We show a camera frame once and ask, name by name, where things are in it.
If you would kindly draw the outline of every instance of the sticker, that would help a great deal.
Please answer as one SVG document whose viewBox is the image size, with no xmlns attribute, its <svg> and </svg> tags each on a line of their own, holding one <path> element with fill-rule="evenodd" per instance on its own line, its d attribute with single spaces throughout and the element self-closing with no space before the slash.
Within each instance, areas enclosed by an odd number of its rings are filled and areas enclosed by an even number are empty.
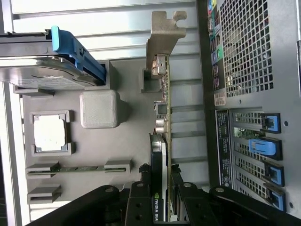
<svg viewBox="0 0 301 226">
<path fill-rule="evenodd" d="M 212 0 L 208 0 L 208 15 L 212 12 Z"/>
<path fill-rule="evenodd" d="M 159 221 L 159 194 L 155 193 L 155 221 Z"/>
<path fill-rule="evenodd" d="M 214 91 L 225 88 L 225 76 L 224 76 L 224 60 L 221 59 L 219 62 L 212 66 L 213 75 L 213 88 Z"/>
<path fill-rule="evenodd" d="M 232 188 L 229 113 L 216 111 L 220 185 Z"/>
<path fill-rule="evenodd" d="M 216 6 L 216 0 L 211 0 L 211 5 L 212 5 L 212 8 L 214 8 Z"/>
<path fill-rule="evenodd" d="M 64 77 L 48 77 L 39 79 L 21 79 L 21 80 L 3 80 L 15 86 L 26 89 L 49 89 L 49 90 L 66 90 L 66 89 L 83 89 L 84 86 L 77 84 Z"/>
<path fill-rule="evenodd" d="M 219 92 L 214 94 L 214 105 L 225 106 L 226 105 L 226 93 Z"/>
</svg>

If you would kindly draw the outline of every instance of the ventilated panel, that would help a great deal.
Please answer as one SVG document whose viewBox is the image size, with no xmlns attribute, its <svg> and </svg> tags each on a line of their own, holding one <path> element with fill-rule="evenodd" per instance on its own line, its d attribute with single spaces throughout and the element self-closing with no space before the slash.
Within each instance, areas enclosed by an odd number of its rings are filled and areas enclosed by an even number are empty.
<svg viewBox="0 0 301 226">
<path fill-rule="evenodd" d="M 245 194 L 247 196 L 250 196 L 252 197 L 248 192 L 246 192 L 243 188 L 239 187 L 238 185 L 236 185 L 236 191 L 242 193 L 242 194 Z"/>
<path fill-rule="evenodd" d="M 274 88 L 267 0 L 225 0 L 220 14 L 227 97 Z"/>
<path fill-rule="evenodd" d="M 240 168 L 244 169 L 245 171 L 253 174 L 258 178 L 262 178 L 262 176 L 264 176 L 264 168 L 261 168 L 245 159 L 241 159 L 238 157 L 235 157 L 235 162 L 237 166 L 239 166 Z"/>
<path fill-rule="evenodd" d="M 233 113 L 233 121 L 243 122 L 243 123 L 252 123 L 252 124 L 261 124 L 260 113 Z"/>
<path fill-rule="evenodd" d="M 264 186 L 261 186 L 260 184 L 256 183 L 251 178 L 248 178 L 246 175 L 244 175 L 241 172 L 236 172 L 237 180 L 239 180 L 241 183 L 243 183 L 245 186 L 250 188 L 252 191 L 257 193 L 260 197 L 266 198 L 266 188 Z"/>
<path fill-rule="evenodd" d="M 234 143 L 234 148 L 235 148 L 235 151 L 239 152 L 239 153 L 242 153 L 242 154 L 245 154 L 249 157 L 252 157 L 254 159 L 257 159 L 259 161 L 262 161 L 262 160 L 266 160 L 267 157 L 264 157 L 258 153 L 252 153 L 250 152 L 249 150 L 249 146 L 247 145 L 244 145 L 244 144 L 241 144 L 241 143 Z"/>
</svg>

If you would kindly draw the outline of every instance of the metal pci bracket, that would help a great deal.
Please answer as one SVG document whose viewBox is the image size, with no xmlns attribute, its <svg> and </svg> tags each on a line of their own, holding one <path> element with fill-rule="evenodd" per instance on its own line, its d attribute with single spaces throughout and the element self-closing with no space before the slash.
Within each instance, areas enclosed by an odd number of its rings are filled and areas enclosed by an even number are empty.
<svg viewBox="0 0 301 226">
<path fill-rule="evenodd" d="M 172 19 L 166 18 L 165 11 L 151 13 L 151 34 L 146 43 L 146 68 L 152 70 L 152 76 L 157 78 L 160 70 L 160 58 L 157 55 L 170 55 L 178 39 L 186 36 L 186 29 L 176 25 L 178 20 L 185 20 L 185 11 L 176 11 Z"/>
</svg>

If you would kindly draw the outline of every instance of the label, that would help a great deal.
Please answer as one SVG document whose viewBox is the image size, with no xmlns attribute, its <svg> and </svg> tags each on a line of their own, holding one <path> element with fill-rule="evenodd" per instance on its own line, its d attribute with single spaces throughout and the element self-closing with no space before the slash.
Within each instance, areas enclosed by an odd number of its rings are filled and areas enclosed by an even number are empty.
<svg viewBox="0 0 301 226">
<path fill-rule="evenodd" d="M 216 111 L 220 185 L 232 187 L 229 114 L 227 110 Z"/>
<path fill-rule="evenodd" d="M 224 60 L 212 65 L 214 91 L 225 88 Z"/>
<path fill-rule="evenodd" d="M 159 221 L 159 194 L 155 193 L 155 221 Z"/>
<path fill-rule="evenodd" d="M 211 0 L 212 8 L 215 8 L 216 6 L 216 0 Z"/>
<path fill-rule="evenodd" d="M 208 3 L 208 21 L 210 23 L 210 30 L 211 30 L 211 33 L 209 33 L 210 40 L 212 40 L 221 29 L 220 12 L 217 10 L 217 7 L 215 6 L 216 6 L 216 2 L 214 2 L 214 5 L 210 4 L 210 2 Z"/>
<path fill-rule="evenodd" d="M 49 89 L 49 90 L 74 90 L 83 89 L 84 86 L 71 81 L 65 77 L 48 77 L 36 79 L 21 79 L 21 80 L 3 80 L 15 86 L 26 89 Z"/>
<path fill-rule="evenodd" d="M 214 94 L 214 105 L 225 106 L 226 105 L 226 93 L 219 92 Z"/>
</svg>

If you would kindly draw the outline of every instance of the blue tab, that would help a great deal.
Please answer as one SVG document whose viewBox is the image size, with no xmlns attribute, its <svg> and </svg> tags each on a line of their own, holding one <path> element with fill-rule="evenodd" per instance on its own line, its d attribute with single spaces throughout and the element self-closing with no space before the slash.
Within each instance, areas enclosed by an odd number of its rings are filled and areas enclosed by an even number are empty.
<svg viewBox="0 0 301 226">
<path fill-rule="evenodd" d="M 277 116 L 268 116 L 267 119 L 272 123 L 270 127 L 268 127 L 268 130 L 270 131 L 278 131 L 278 117 Z"/>
<path fill-rule="evenodd" d="M 284 211 L 284 203 L 283 203 L 283 197 L 277 195 L 275 192 L 272 192 L 272 194 L 275 196 L 276 200 L 276 204 L 273 203 L 273 206 L 275 206 L 277 209 Z"/>
<path fill-rule="evenodd" d="M 275 172 L 275 177 L 273 177 L 271 180 L 275 183 L 275 184 L 278 184 L 278 185 L 282 185 L 282 179 L 281 179 L 281 170 L 279 169 L 276 169 L 274 167 L 271 167 L 270 168 L 272 171 Z"/>
<path fill-rule="evenodd" d="M 261 139 L 250 139 L 249 149 L 253 153 L 260 153 L 263 155 L 275 155 L 276 145 L 273 142 Z"/>
<path fill-rule="evenodd" d="M 75 59 L 75 66 L 81 71 L 90 71 L 93 77 L 105 82 L 105 68 L 102 67 L 83 45 L 68 31 L 58 26 L 51 27 L 52 49 L 58 54 L 68 54 Z"/>
</svg>

